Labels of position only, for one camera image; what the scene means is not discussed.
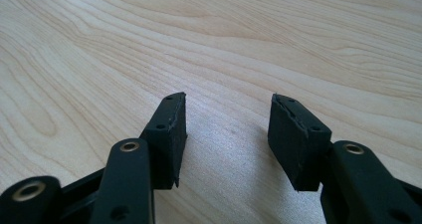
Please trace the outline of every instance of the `small hole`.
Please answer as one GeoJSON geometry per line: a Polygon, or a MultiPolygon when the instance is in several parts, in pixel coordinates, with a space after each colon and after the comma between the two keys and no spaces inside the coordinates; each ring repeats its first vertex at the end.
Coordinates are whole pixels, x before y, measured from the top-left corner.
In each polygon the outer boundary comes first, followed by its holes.
{"type": "Polygon", "coordinates": [[[114,207],[109,217],[114,221],[121,221],[126,219],[129,214],[129,208],[127,206],[114,207]]]}
{"type": "Polygon", "coordinates": [[[39,188],[38,186],[29,186],[29,187],[26,187],[26,188],[24,188],[21,191],[21,195],[22,196],[31,195],[32,193],[37,192],[38,191],[38,188],[39,188]]]}
{"type": "Polygon", "coordinates": [[[127,142],[120,147],[120,151],[130,152],[137,150],[139,148],[139,143],[137,142],[127,142]]]}
{"type": "Polygon", "coordinates": [[[365,151],[361,147],[354,145],[354,144],[351,144],[351,143],[345,144],[344,149],[346,151],[350,152],[350,153],[353,153],[353,154],[364,154],[365,153],[365,151]]]}
{"type": "Polygon", "coordinates": [[[390,214],[390,216],[394,219],[396,219],[399,222],[403,222],[403,223],[411,223],[412,222],[412,218],[410,218],[409,215],[407,215],[405,212],[401,211],[401,210],[397,210],[397,209],[391,209],[388,211],[388,214],[390,214]]]}
{"type": "Polygon", "coordinates": [[[132,149],[134,147],[135,147],[134,143],[128,143],[124,145],[124,149],[132,149]]]}
{"type": "Polygon", "coordinates": [[[44,189],[46,189],[46,184],[41,181],[32,181],[25,184],[19,188],[15,193],[13,193],[12,199],[17,202],[23,202],[30,200],[38,195],[40,195],[44,189]]]}

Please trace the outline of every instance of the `wooden table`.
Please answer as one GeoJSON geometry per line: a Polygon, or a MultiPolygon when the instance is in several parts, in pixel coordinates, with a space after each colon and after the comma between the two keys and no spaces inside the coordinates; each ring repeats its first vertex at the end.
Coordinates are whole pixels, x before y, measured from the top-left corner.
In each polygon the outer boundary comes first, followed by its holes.
{"type": "Polygon", "coordinates": [[[323,223],[267,144],[272,93],[422,187],[422,0],[0,0],[0,191],[67,185],[187,94],[157,223],[323,223]]]}

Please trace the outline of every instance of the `black plastic part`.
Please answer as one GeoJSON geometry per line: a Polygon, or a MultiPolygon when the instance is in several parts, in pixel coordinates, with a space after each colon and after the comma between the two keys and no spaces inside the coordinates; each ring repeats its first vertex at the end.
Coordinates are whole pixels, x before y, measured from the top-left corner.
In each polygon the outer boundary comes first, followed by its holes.
{"type": "Polygon", "coordinates": [[[103,169],[98,170],[62,189],[64,209],[61,224],[89,223],[103,173],[103,169]]]}
{"type": "Polygon", "coordinates": [[[140,135],[149,144],[153,189],[179,185],[186,134],[186,95],[164,98],[140,135]]]}
{"type": "Polygon", "coordinates": [[[1,224],[49,224],[59,219],[62,189],[52,176],[31,177],[0,196],[1,224]]]}
{"type": "Polygon", "coordinates": [[[110,151],[90,223],[153,223],[146,141],[129,138],[110,151]]]}
{"type": "MultiPolygon", "coordinates": [[[[336,195],[347,203],[346,223],[422,223],[419,206],[366,146],[338,141],[328,162],[339,188],[336,195]]],[[[326,208],[324,213],[332,219],[326,208]]],[[[337,218],[332,223],[344,222],[337,218]]]]}
{"type": "Polygon", "coordinates": [[[417,188],[409,183],[406,183],[402,180],[398,180],[400,185],[404,188],[404,190],[409,194],[409,196],[413,199],[413,201],[418,204],[419,208],[422,209],[422,189],[417,188]]]}
{"type": "Polygon", "coordinates": [[[301,103],[273,95],[268,143],[296,190],[317,191],[330,138],[331,130],[301,103]]]}

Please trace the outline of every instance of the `metal grommet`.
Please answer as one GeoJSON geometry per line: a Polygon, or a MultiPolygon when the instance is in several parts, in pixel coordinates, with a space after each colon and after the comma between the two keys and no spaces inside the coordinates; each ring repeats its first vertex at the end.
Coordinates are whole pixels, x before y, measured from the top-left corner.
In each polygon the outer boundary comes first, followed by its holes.
{"type": "Polygon", "coordinates": [[[27,201],[41,194],[44,189],[46,189],[46,184],[42,181],[35,180],[19,188],[13,193],[12,199],[17,202],[27,201]]]}
{"type": "Polygon", "coordinates": [[[359,147],[358,145],[352,144],[352,143],[347,143],[343,147],[346,151],[353,153],[353,154],[361,155],[361,154],[365,153],[365,151],[361,147],[359,147]]]}
{"type": "Polygon", "coordinates": [[[127,142],[121,145],[120,151],[130,152],[137,150],[139,148],[139,143],[137,142],[127,142]]]}

